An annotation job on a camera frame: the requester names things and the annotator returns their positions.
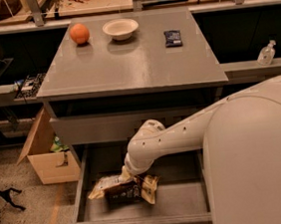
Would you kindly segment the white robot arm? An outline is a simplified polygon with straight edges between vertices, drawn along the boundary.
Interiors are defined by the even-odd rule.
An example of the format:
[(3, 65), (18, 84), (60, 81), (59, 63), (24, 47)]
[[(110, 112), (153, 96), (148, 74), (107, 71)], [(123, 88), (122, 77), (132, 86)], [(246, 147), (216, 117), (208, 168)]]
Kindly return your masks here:
[(201, 150), (212, 224), (281, 224), (281, 76), (170, 127), (146, 121), (128, 144), (138, 175), (164, 155)]

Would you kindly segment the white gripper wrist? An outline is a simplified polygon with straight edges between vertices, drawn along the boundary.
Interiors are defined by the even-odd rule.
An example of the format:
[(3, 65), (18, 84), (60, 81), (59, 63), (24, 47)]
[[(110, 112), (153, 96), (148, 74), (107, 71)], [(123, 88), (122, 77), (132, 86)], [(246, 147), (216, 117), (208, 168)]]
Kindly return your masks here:
[(121, 172), (121, 182), (131, 181), (133, 176), (143, 174), (152, 166), (152, 160), (139, 160), (126, 153), (126, 158)]

